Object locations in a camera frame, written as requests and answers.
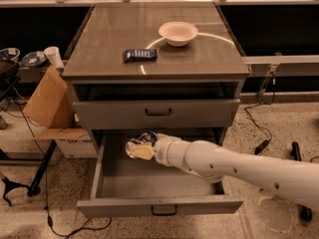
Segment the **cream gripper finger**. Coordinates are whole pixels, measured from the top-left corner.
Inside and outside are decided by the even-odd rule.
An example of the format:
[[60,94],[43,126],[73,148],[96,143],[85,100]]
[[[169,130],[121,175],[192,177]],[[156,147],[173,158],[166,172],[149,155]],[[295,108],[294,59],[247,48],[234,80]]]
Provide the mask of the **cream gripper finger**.
[[151,160],[154,157],[153,147],[148,144],[131,145],[129,152],[133,158]]

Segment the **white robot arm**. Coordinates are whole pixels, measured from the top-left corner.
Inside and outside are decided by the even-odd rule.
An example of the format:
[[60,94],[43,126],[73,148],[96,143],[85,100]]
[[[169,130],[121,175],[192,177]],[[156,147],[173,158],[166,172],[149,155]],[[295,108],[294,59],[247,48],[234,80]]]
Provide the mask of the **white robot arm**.
[[215,183],[232,176],[283,198],[319,210],[319,165],[238,153],[215,143],[185,141],[161,133],[144,133],[126,143],[131,158],[155,159],[185,173]]

